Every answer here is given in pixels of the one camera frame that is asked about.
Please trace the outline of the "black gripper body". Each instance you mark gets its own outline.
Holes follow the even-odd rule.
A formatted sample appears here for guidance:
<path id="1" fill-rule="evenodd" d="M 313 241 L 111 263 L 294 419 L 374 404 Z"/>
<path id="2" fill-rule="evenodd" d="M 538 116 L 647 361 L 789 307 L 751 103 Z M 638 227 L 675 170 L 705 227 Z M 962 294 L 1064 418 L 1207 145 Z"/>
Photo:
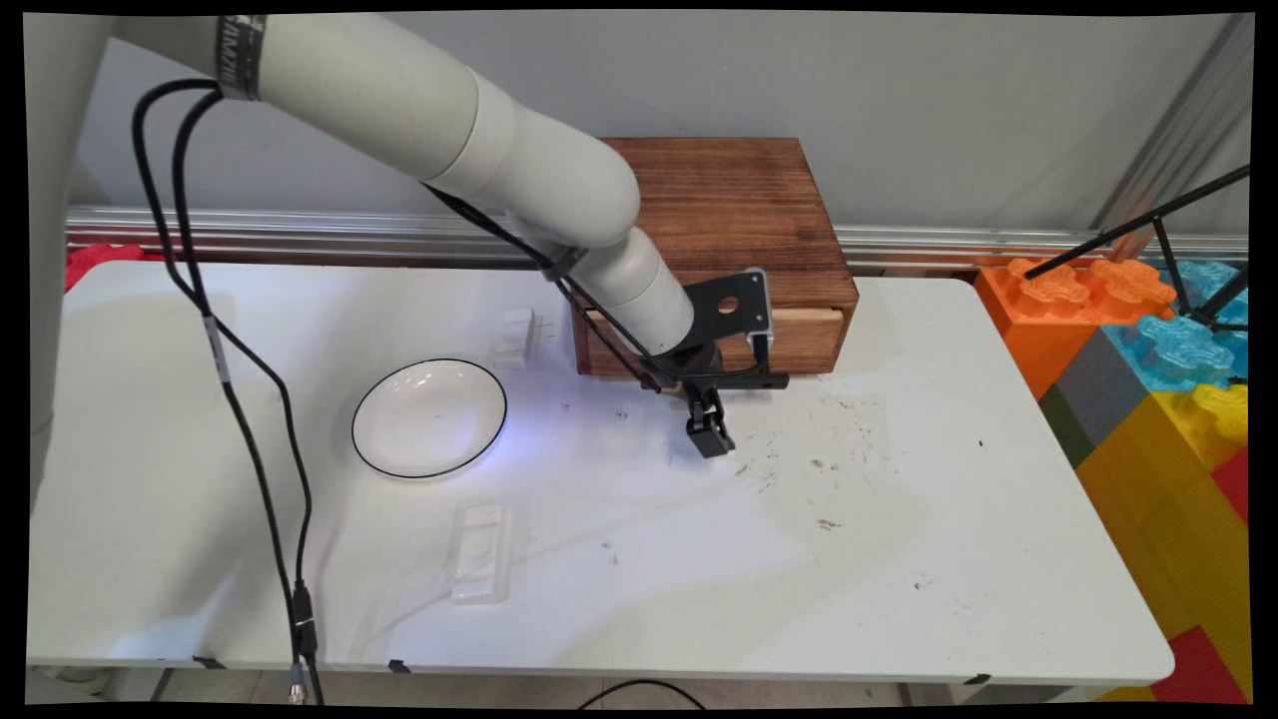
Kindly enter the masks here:
<path id="1" fill-rule="evenodd" d="M 718 381 L 680 381 L 675 374 L 718 373 L 723 369 L 723 358 L 717 344 L 702 344 L 682 347 L 676 352 L 661 354 L 654 358 L 654 381 L 662 395 L 718 396 Z"/>

